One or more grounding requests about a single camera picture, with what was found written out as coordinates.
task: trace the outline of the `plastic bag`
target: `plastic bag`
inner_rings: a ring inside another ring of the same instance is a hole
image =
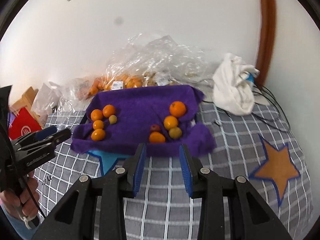
[[[33,101],[31,111],[39,116],[51,114],[61,98],[59,89],[60,86],[53,82],[43,83]]]
[[[146,42],[139,34],[116,50],[107,63],[98,88],[117,90],[147,86],[189,84],[213,88],[212,67],[198,48],[178,45],[169,35]]]
[[[213,50],[180,46],[163,33],[140,33],[113,52],[102,76],[77,78],[61,88],[58,128],[72,126],[90,97],[102,90],[189,84],[212,98],[212,76],[219,63]]]

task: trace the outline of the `black clamp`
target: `black clamp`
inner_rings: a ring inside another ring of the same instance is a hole
[[[99,239],[126,240],[123,198],[134,198],[141,184],[146,146],[106,175],[82,175],[65,193],[32,239],[93,239],[98,196],[101,198]]]
[[[223,197],[228,197],[231,240],[292,240],[286,228],[243,176],[220,177],[180,147],[187,193],[202,198],[198,240],[225,239]]]
[[[53,159],[57,145],[68,140],[71,132],[69,129],[57,132],[57,128],[52,126],[10,141],[7,124],[10,90],[10,86],[0,89],[0,192],[9,189],[19,196],[25,188],[27,174]],[[29,221],[22,213],[22,208],[21,203],[16,210],[27,228],[37,227],[39,217]]]

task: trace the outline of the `price label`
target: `price label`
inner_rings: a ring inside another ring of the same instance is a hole
[[[123,81],[114,81],[111,86],[111,90],[123,89]]]

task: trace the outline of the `small red apple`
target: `small red apple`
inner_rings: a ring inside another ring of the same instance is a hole
[[[160,131],[161,131],[161,128],[159,125],[157,125],[157,124],[151,125],[150,132],[160,132]]]

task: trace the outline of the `star pattern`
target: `star pattern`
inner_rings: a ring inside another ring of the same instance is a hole
[[[275,187],[278,206],[280,207],[288,181],[299,178],[300,173],[291,160],[288,143],[278,150],[261,135],[259,135],[259,138],[267,159],[251,173],[249,178],[271,181]]]

